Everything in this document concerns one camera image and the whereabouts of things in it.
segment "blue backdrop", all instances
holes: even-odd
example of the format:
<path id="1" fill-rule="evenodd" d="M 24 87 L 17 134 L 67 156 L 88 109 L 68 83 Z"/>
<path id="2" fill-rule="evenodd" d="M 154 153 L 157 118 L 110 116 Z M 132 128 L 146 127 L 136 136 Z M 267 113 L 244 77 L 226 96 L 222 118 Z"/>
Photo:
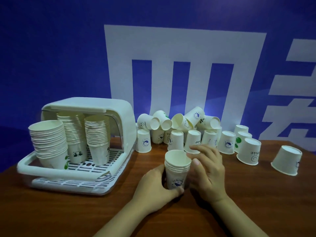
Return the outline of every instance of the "blue backdrop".
<path id="1" fill-rule="evenodd" d="M 1 0 L 0 35 L 0 171 L 32 151 L 27 127 L 39 119 L 43 105 L 73 96 L 111 98 L 104 25 L 172 27 L 266 33 L 241 124 L 254 138 L 271 125 L 262 122 L 268 105 L 287 106 L 293 99 L 315 96 L 269 95 L 275 75 L 311 76 L 315 62 L 286 61 L 293 39 L 316 39 L 315 0 Z M 137 117 L 149 113 L 151 61 L 133 60 Z M 232 64 L 212 65 L 217 91 L 207 92 L 221 117 Z M 183 112 L 190 62 L 175 62 L 170 116 Z M 316 119 L 291 123 L 316 137 Z"/>

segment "fingernail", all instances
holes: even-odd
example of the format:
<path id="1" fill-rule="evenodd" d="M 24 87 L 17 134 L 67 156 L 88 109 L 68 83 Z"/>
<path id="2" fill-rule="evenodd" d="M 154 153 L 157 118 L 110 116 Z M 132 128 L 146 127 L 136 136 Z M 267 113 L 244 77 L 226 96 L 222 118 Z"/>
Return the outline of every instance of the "fingernail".
<path id="1" fill-rule="evenodd" d="M 194 163 L 195 165 L 197 165 L 197 166 L 200 164 L 199 160 L 198 160 L 198 159 L 196 159 L 196 158 L 195 158 L 195 159 L 193 159 L 193 163 Z"/>

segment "left hand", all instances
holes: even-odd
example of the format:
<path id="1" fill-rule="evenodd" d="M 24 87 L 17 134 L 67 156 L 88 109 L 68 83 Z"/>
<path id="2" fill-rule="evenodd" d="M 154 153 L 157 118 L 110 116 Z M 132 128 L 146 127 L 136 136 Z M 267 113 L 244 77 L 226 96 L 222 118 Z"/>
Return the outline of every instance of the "left hand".
<path id="1" fill-rule="evenodd" d="M 182 187 L 167 190 L 162 186 L 161 178 L 164 169 L 165 165 L 162 164 L 148 171 L 138 183 L 134 193 L 132 202 L 142 206 L 147 215 L 161 209 L 184 192 Z"/>

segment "hand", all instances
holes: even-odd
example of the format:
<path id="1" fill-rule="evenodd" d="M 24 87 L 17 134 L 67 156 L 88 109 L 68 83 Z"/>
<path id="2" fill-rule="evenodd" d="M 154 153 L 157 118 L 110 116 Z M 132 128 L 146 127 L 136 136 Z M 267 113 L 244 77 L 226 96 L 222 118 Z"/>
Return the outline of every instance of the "hand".
<path id="1" fill-rule="evenodd" d="M 225 168 L 219 151 L 207 145 L 193 145 L 190 149 L 200 151 L 199 154 L 186 154 L 192 159 L 193 171 L 188 173 L 191 186 L 210 204 L 226 199 Z"/>
<path id="2" fill-rule="evenodd" d="M 132 202 L 141 205 L 147 215 L 161 209 L 184 192 L 182 187 L 167 190 L 162 186 L 161 178 L 164 169 L 165 165 L 162 164 L 148 171 L 138 183 L 134 193 Z"/>

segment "wooden table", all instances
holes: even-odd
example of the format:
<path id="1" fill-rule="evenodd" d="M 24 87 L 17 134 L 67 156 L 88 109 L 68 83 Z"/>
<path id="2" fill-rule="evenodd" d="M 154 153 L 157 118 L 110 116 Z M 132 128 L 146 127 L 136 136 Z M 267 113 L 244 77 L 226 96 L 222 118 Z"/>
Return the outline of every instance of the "wooden table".
<path id="1" fill-rule="evenodd" d="M 262 141 L 257 166 L 239 162 L 235 154 L 223 155 L 226 191 L 269 236 L 316 236 L 316 156 L 299 148 L 299 174 L 287 176 L 270 166 L 281 145 L 295 146 Z M 103 197 L 30 189 L 16 166 L 9 168 L 0 174 L 2 236 L 92 236 L 132 198 L 141 177 L 164 162 L 167 145 L 152 147 L 147 154 L 133 153 L 116 187 Z M 226 234 L 212 209 L 187 189 L 180 199 L 147 216 L 133 236 Z"/>

